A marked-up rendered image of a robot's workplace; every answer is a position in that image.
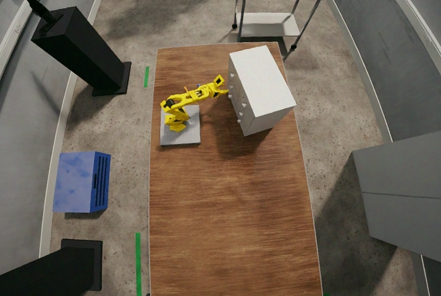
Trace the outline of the white chest of drawers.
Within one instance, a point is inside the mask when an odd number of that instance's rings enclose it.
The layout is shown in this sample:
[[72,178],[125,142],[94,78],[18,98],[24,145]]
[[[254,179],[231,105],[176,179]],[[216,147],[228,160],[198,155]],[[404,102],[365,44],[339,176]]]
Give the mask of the white chest of drawers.
[[273,128],[296,102],[266,45],[230,53],[254,113],[244,136]]

